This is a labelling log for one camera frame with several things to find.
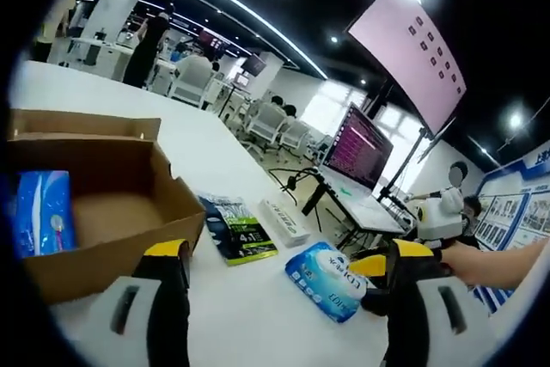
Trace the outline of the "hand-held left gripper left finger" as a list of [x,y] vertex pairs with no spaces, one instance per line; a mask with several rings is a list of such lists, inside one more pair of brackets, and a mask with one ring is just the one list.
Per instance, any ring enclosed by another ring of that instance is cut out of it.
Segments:
[[83,356],[93,366],[188,366],[190,245],[149,247],[130,276],[118,277],[91,304]]

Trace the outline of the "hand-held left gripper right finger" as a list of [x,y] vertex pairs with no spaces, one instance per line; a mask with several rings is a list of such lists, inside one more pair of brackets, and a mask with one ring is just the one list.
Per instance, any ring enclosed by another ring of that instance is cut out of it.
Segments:
[[487,308],[428,247],[388,247],[386,366],[482,366],[496,344]]

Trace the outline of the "person's right hand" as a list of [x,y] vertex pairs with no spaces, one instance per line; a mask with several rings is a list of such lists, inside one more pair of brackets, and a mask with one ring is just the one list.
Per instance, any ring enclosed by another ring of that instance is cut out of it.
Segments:
[[474,270],[474,259],[480,252],[479,249],[459,241],[450,241],[431,251],[434,257],[443,266],[448,267],[450,273],[458,277],[469,290],[474,288],[472,271]]

